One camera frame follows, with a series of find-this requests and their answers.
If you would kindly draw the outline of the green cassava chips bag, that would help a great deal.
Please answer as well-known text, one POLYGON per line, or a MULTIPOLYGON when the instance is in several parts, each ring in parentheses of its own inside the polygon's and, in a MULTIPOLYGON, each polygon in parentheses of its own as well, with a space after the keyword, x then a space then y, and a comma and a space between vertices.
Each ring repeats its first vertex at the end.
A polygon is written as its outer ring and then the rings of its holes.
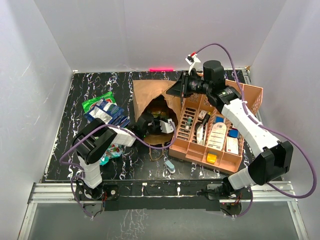
POLYGON ((84 101, 82 103, 82 108, 83 108, 84 112, 87 113, 90 109, 92 109, 95 105, 99 104, 99 102, 103 101, 103 100, 116 105, 116 100, 114 98, 114 95, 111 91, 109 91, 107 93, 104 93, 101 96, 97 96, 97 97, 94 97, 94 98, 91 98, 91 99, 84 101))

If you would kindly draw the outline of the dark green snack packet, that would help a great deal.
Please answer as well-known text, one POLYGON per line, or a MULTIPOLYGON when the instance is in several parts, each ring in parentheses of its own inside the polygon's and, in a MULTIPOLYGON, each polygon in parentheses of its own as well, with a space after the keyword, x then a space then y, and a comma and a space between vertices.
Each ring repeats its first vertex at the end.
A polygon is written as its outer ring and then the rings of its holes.
POLYGON ((170 116, 169 109, 164 106, 152 106, 149 111, 154 118, 168 119, 170 116))

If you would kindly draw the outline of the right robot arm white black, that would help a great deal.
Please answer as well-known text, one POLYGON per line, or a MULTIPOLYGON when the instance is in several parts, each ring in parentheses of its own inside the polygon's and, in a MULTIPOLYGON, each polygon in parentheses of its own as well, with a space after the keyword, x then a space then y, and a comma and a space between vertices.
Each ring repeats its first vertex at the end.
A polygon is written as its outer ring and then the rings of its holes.
POLYGON ((241 189, 262 186, 289 171, 294 150, 292 144, 280 141, 263 128, 246 106, 243 94, 226 84, 220 61, 206 61, 203 76, 199 76, 194 68, 189 73, 184 72, 166 93, 180 98, 192 94, 206 95, 210 105, 235 126, 253 151, 255 160, 247 168, 225 177, 220 186, 208 191, 209 194, 233 199, 241 189))

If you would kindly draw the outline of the teal snack packet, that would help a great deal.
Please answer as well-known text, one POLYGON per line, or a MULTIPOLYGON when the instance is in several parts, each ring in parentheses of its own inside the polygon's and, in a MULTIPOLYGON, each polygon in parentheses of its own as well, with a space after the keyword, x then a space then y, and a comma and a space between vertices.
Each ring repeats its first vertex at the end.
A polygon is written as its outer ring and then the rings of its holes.
POLYGON ((110 159, 119 158, 122 154, 123 154, 122 146, 118 144, 112 144, 100 158, 99 165, 104 166, 109 162, 110 159))

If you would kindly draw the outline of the brown paper bag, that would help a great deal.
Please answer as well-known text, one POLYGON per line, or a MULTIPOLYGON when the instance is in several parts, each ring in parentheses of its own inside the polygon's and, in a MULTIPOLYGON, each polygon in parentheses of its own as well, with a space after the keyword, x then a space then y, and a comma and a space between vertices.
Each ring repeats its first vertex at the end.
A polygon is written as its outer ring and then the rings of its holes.
POLYGON ((149 145, 149 150, 160 148, 164 153, 165 145, 170 144, 174 137, 172 133, 161 133, 159 135, 143 135, 140 127, 140 116, 151 115, 151 107, 166 107, 169 110, 169 118, 174 122, 175 127, 178 126, 181 118, 181 99, 177 96, 166 94, 166 91, 174 85, 171 80, 134 80, 133 81, 133 109, 134 122, 129 126, 129 129, 136 134, 144 143, 149 145))

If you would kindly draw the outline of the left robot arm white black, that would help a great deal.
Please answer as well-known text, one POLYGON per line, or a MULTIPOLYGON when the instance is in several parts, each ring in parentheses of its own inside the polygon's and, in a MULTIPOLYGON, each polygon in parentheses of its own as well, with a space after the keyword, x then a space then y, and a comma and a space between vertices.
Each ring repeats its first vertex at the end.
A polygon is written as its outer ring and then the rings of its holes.
POLYGON ((161 134, 165 129, 162 121, 151 113, 142 114, 134 123, 127 118, 115 122, 105 122, 101 117, 93 118, 73 139, 72 147, 82 170, 83 192, 93 200, 103 195, 100 161, 108 148, 113 145, 131 147, 136 140, 161 134))

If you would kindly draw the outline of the blue salt vinegar chips bag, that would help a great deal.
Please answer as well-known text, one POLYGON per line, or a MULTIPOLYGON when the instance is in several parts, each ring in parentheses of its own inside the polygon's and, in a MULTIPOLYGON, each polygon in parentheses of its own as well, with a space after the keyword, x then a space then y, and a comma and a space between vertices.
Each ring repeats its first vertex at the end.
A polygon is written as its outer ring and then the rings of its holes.
POLYGON ((89 123, 92 122, 94 119, 101 119, 105 124, 120 126, 121 128, 126 127, 130 123, 128 117, 122 114, 119 116, 112 117, 111 115, 105 112, 99 111, 97 114, 92 114, 90 112, 86 113, 84 116, 89 123))

